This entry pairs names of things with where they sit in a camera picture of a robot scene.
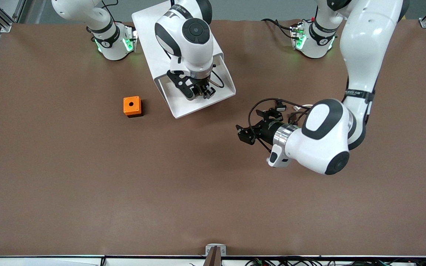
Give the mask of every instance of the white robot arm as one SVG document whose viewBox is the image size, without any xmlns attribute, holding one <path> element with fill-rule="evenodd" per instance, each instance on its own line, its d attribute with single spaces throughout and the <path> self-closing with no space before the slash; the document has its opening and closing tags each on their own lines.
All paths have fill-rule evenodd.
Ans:
<svg viewBox="0 0 426 266">
<path fill-rule="evenodd" d="M 66 20 L 81 21 L 95 37 L 98 50 L 109 60 L 123 59 L 134 50 L 137 33 L 114 22 L 108 12 L 95 7 L 101 0 L 52 0 L 54 10 Z"/>
<path fill-rule="evenodd" d="M 348 17 L 340 42 L 348 69 L 348 87 L 342 102 L 318 101 L 309 109 L 302 128 L 282 123 L 275 109 L 261 114 L 255 126 L 236 126 L 240 140 L 253 144 L 257 138 L 271 144 L 267 162 L 286 167 L 290 159 L 320 174 L 332 175 L 348 163 L 349 150 L 362 143 L 374 86 L 394 28 L 402 0 L 317 0 L 313 22 L 302 24 L 294 42 L 310 58 L 319 58 L 331 48 L 335 32 Z"/>
<path fill-rule="evenodd" d="M 157 41 L 170 57 L 167 76 L 188 100 L 210 98 L 213 65 L 212 20 L 208 0 L 180 0 L 154 26 Z"/>
</svg>

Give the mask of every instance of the orange block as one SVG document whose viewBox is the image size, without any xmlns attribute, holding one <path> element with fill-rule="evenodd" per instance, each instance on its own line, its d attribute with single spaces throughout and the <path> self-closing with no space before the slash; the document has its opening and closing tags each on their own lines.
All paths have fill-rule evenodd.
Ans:
<svg viewBox="0 0 426 266">
<path fill-rule="evenodd" d="M 139 96 L 124 98 L 123 108 L 125 115 L 129 118 L 144 115 L 142 112 L 142 101 Z"/>
</svg>

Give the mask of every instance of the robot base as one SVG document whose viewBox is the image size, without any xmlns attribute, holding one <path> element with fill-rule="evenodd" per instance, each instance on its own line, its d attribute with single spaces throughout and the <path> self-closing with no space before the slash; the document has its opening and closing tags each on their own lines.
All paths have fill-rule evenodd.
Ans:
<svg viewBox="0 0 426 266">
<path fill-rule="evenodd" d="M 179 89 L 175 87 L 166 74 L 170 69 L 170 59 L 157 41 L 154 32 L 154 24 L 170 7 L 170 1 L 162 2 L 158 5 L 133 13 L 132 20 L 136 26 L 139 40 L 142 42 L 142 50 L 146 57 L 147 65 L 149 65 L 152 79 L 154 79 L 172 115 L 175 118 L 180 118 L 234 96 L 236 94 L 236 88 L 231 79 L 230 72 L 224 64 L 223 51 L 213 34 L 211 34 L 213 38 L 213 64 L 216 64 L 213 71 L 215 71 L 224 82 L 224 88 L 217 89 L 211 84 L 211 86 L 216 89 L 216 92 L 210 99 L 203 99 L 202 96 L 198 96 L 193 100 L 188 100 Z M 211 75 L 211 79 L 220 84 L 220 81 L 214 74 Z"/>
<path fill-rule="evenodd" d="M 131 27 L 125 26 L 122 23 L 115 22 L 120 29 L 120 35 L 118 39 L 113 43 L 111 48 L 103 47 L 103 44 L 96 42 L 98 51 L 103 56 L 112 61 L 118 61 L 124 59 L 130 52 L 134 52 L 137 44 L 137 32 L 133 31 Z"/>
<path fill-rule="evenodd" d="M 331 49 L 335 37 L 331 39 L 326 45 L 318 45 L 317 42 L 310 37 L 310 23 L 304 23 L 299 28 L 302 28 L 304 33 L 300 40 L 292 39 L 292 46 L 295 50 L 300 51 L 304 56 L 317 59 L 325 56 L 326 52 Z"/>
</svg>

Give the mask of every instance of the gray floor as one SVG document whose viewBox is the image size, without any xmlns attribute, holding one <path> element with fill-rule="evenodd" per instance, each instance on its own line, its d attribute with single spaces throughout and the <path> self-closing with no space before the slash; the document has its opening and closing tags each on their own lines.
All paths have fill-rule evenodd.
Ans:
<svg viewBox="0 0 426 266">
<path fill-rule="evenodd" d="M 131 21 L 131 14 L 164 0 L 119 0 L 119 4 L 110 7 L 115 20 Z M 115 0 L 105 0 L 106 4 Z M 210 0 L 214 20 L 261 20 L 269 17 L 278 20 L 308 18 L 315 14 L 316 4 L 313 0 Z M 24 23 L 76 23 L 59 17 L 51 0 L 32 0 L 27 5 Z M 410 0 L 406 17 L 417 19 L 426 14 L 426 0 Z"/>
</svg>

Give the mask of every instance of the brown table surface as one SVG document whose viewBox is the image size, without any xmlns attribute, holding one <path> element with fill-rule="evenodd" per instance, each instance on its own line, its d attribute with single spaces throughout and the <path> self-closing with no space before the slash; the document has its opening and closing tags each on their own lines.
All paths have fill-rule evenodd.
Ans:
<svg viewBox="0 0 426 266">
<path fill-rule="evenodd" d="M 178 120 L 141 52 L 110 62 L 84 25 L 2 34 L 0 255 L 426 255 L 426 29 L 397 26 L 366 139 L 329 177 L 269 167 L 235 125 L 263 98 L 341 99 L 339 39 L 307 59 L 271 24 L 211 27 L 237 94 Z"/>
</svg>

